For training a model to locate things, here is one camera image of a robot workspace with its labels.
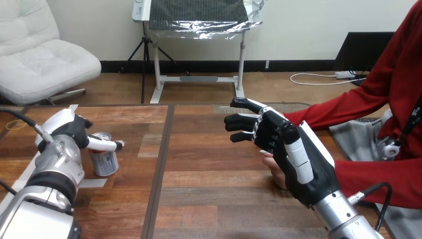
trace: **black lanyard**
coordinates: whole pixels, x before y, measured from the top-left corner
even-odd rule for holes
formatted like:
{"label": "black lanyard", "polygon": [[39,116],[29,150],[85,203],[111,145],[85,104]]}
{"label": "black lanyard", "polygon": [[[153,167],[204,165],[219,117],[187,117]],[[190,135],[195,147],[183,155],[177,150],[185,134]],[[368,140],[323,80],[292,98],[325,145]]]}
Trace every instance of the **black lanyard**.
{"label": "black lanyard", "polygon": [[402,130],[402,135],[410,134],[412,130],[415,128],[415,126],[421,121],[421,118],[422,118],[422,96],[419,97],[418,102],[416,102],[416,105],[413,108],[409,116],[409,119]]}

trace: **black tripod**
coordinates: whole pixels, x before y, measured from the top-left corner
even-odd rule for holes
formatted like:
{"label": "black tripod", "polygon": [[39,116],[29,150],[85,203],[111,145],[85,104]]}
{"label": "black tripod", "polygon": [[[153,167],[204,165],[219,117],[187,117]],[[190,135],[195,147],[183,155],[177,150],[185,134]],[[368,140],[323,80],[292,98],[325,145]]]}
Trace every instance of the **black tripod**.
{"label": "black tripod", "polygon": [[[141,42],[139,43],[139,45],[136,47],[136,49],[133,51],[133,53],[132,53],[132,55],[129,57],[129,59],[126,61],[126,63],[125,63],[125,65],[127,65],[131,60],[132,60],[132,57],[135,55],[135,53],[138,51],[138,49],[141,47],[141,45],[142,44],[144,44],[144,58],[143,58],[143,61],[142,61],[142,98],[141,98],[141,104],[143,104],[144,103],[144,93],[145,93],[145,72],[146,72],[146,69],[145,69],[145,62],[146,62],[146,66],[147,67],[149,67],[149,65],[150,65],[150,63],[151,63],[151,61],[149,60],[149,49],[148,49],[148,44],[149,43],[152,43],[152,40],[151,40],[151,38],[149,38],[148,36],[147,36],[147,34],[146,34],[146,31],[145,31],[145,23],[143,22],[142,23],[142,29],[143,29],[143,33],[144,33],[144,36],[142,37],[142,40],[141,40]],[[158,47],[158,50],[159,51],[161,51],[161,53],[163,53],[167,58],[169,58],[169,60],[173,63],[173,64],[176,64],[176,61],[173,59],[173,58],[171,58],[171,56],[169,56],[169,54],[167,54],[165,51],[163,51],[163,49],[161,49],[159,46],[157,46]],[[119,71],[119,73],[123,73],[123,71],[124,71],[124,66],[125,65],[123,65],[122,67],[121,67],[121,70]]]}

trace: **aluminum can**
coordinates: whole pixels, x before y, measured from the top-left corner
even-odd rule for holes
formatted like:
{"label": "aluminum can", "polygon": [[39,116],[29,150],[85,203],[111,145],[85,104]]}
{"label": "aluminum can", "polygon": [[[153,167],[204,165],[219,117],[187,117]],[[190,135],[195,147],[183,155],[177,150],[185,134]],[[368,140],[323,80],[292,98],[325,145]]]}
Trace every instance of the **aluminum can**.
{"label": "aluminum can", "polygon": [[[93,136],[102,140],[111,140],[111,135],[106,132],[94,133]],[[118,170],[118,161],[116,152],[98,151],[89,149],[93,161],[95,173],[98,176],[105,177],[114,174]]]}

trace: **robotic hand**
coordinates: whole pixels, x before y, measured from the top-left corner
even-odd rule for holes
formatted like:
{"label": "robotic hand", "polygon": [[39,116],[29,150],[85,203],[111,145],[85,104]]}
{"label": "robotic hand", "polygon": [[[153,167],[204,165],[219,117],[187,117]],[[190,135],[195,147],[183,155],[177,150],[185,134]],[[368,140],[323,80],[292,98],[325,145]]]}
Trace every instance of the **robotic hand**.
{"label": "robotic hand", "polygon": [[262,103],[234,98],[231,107],[249,109],[257,115],[234,114],[224,118],[230,140],[249,140],[272,153],[286,175],[286,187],[311,208],[329,230],[330,239],[382,239],[340,191],[334,160],[304,121],[294,126],[282,114]]}
{"label": "robotic hand", "polygon": [[79,239],[81,227],[73,217],[73,202],[84,178],[80,149],[121,150],[123,141],[102,140],[85,133],[92,122],[61,110],[43,126],[10,112],[34,127],[41,154],[25,187],[15,194],[0,217],[0,238]]}

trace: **chair cushion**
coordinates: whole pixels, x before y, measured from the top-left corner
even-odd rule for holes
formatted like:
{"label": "chair cushion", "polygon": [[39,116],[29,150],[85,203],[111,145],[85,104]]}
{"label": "chair cushion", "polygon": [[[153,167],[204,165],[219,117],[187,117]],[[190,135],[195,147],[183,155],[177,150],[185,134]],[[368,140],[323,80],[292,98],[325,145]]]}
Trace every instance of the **chair cushion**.
{"label": "chair cushion", "polygon": [[59,38],[59,29],[45,0],[0,0],[0,56]]}
{"label": "chair cushion", "polygon": [[15,104],[29,104],[91,80],[99,60],[84,48],[51,40],[10,56],[0,56],[0,94]]}

